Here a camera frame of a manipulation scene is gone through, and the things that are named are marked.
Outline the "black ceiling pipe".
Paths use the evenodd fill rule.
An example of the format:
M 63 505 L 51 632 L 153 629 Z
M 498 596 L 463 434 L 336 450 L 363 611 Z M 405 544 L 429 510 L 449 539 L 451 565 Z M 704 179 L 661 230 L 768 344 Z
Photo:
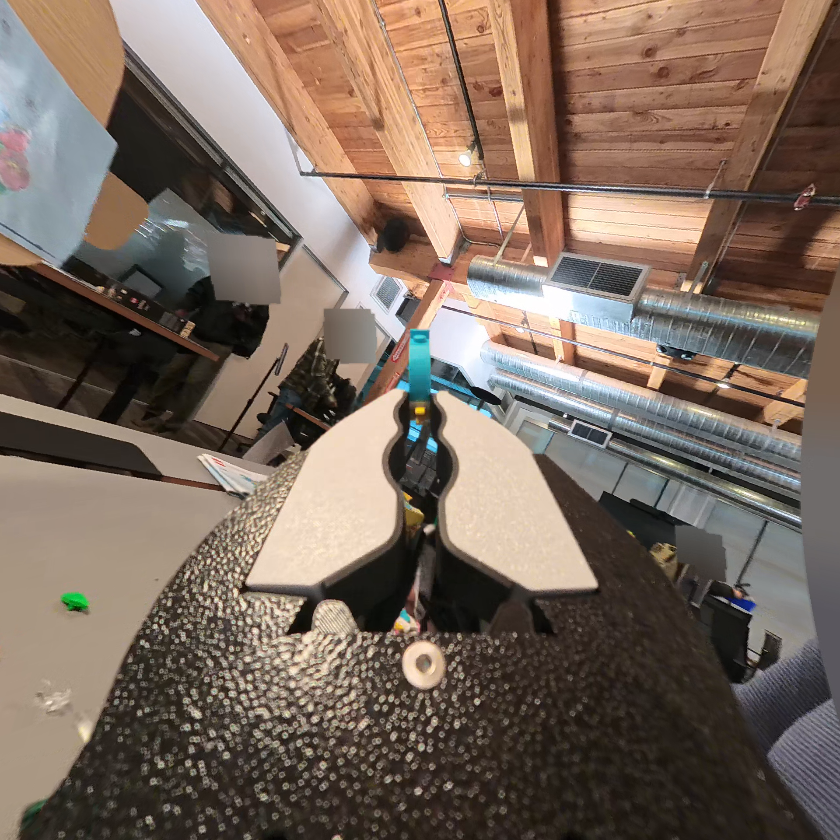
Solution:
M 517 180 L 492 179 L 481 175 L 460 178 L 431 175 L 388 175 L 379 173 L 332 172 L 308 170 L 300 171 L 299 176 L 323 181 L 349 181 L 370 183 L 402 183 L 412 185 L 436 185 L 446 187 L 489 188 L 493 190 L 519 190 L 532 192 L 550 192 L 562 194 L 597 194 L 628 195 L 656 198 L 687 198 L 691 200 L 720 200 L 745 203 L 790 204 L 803 203 L 805 207 L 839 207 L 839 195 L 799 192 L 751 192 L 747 190 L 724 190 L 710 186 L 684 187 L 663 185 L 603 183 L 563 183 L 563 182 L 526 182 Z

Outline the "long wooden table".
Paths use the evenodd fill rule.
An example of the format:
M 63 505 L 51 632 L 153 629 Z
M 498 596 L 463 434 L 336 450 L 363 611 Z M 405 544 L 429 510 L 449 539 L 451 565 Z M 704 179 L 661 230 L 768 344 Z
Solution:
M 122 319 L 129 320 L 137 326 L 151 331 L 165 340 L 184 348 L 185 350 L 200 355 L 213 362 L 216 362 L 219 359 L 219 356 L 216 353 L 204 347 L 200 343 L 193 342 L 181 336 L 179 333 L 162 326 L 158 322 L 151 320 L 150 318 L 146 318 L 143 314 L 123 306 L 123 304 L 110 298 L 107 294 L 99 292 L 95 287 L 89 286 L 89 284 L 75 278 L 61 269 L 46 265 L 42 262 L 36 265 L 27 266 L 26 268 L 33 270 L 41 277 L 56 283 L 79 297 L 93 302 L 100 308 L 109 310 Z

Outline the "lego instruction booklet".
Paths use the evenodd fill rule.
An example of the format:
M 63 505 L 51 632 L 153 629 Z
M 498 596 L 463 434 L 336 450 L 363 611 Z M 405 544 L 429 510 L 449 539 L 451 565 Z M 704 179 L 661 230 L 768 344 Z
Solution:
M 268 478 L 209 454 L 200 454 L 197 460 L 229 496 L 241 500 L 251 496 Z

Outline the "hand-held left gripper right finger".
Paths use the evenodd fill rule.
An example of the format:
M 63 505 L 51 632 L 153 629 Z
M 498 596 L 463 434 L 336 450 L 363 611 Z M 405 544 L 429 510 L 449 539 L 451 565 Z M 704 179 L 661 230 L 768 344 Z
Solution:
M 552 631 L 549 605 L 599 590 L 533 452 L 439 392 L 434 574 L 425 631 Z

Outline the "black desk mat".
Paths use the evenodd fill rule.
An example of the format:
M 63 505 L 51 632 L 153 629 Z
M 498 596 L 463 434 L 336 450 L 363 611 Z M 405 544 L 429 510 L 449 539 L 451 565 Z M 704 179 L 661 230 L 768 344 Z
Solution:
M 69 466 L 121 469 L 160 479 L 162 473 L 137 445 L 72 427 L 1 413 L 2 452 L 35 455 Z

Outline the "silver ventilation duct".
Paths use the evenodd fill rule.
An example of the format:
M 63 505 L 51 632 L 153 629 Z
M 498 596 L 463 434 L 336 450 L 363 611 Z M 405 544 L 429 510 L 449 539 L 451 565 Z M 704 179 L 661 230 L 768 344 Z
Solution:
M 735 442 L 716 440 L 710 435 L 701 436 L 695 429 L 684 430 L 658 422 L 645 416 L 634 416 L 619 408 L 604 406 L 591 399 L 552 388 L 540 382 L 504 370 L 496 370 L 489 383 L 511 394 L 531 400 L 556 413 L 574 417 L 637 440 L 649 446 L 667 450 L 694 462 L 704 463 L 714 469 L 740 476 L 753 485 L 764 485 L 773 492 L 798 499 L 801 490 L 799 472 L 775 463 L 760 452 L 741 451 Z
M 474 298 L 806 380 L 819 319 L 809 312 L 649 288 L 635 301 L 547 281 L 551 268 L 477 256 L 467 285 Z
M 510 375 L 519 375 L 533 384 L 778 459 L 796 464 L 802 460 L 802 437 L 799 435 L 491 341 L 483 343 L 479 354 L 486 364 Z

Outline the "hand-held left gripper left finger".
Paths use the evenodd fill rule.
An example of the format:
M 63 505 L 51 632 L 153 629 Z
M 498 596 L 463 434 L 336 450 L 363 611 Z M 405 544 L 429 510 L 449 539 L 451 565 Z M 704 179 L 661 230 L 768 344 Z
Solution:
M 407 393 L 377 397 L 306 452 L 246 578 L 252 592 L 343 602 L 368 631 L 389 632 L 411 589 L 402 452 Z

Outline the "duct air vent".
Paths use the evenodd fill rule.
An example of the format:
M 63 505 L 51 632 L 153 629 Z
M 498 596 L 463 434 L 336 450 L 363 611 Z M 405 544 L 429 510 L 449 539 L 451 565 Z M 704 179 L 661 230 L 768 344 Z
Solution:
M 592 295 L 635 301 L 650 270 L 648 265 L 563 252 L 550 269 L 547 281 Z

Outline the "person's grey-blue ribbed clothing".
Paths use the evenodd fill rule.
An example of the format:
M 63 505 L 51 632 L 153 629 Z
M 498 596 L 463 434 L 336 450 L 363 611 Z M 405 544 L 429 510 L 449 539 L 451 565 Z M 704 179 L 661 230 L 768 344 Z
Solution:
M 839 838 L 839 722 L 816 637 L 733 694 L 759 750 L 823 838 Z

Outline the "clear plastic scrap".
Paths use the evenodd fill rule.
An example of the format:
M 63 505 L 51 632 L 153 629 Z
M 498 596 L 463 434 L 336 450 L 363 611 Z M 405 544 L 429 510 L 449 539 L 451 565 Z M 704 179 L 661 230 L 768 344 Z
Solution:
M 58 688 L 51 681 L 43 679 L 35 693 L 35 704 L 49 717 L 68 718 L 81 743 L 89 743 L 95 724 L 89 715 L 77 706 L 72 688 Z

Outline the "teal lego piece with yellow pin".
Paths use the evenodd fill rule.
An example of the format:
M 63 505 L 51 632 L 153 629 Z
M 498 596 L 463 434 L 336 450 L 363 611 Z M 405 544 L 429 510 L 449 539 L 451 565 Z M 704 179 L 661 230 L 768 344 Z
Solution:
M 432 417 L 432 356 L 429 331 L 412 329 L 408 342 L 406 447 L 412 443 L 412 428 L 417 436 L 429 431 Z

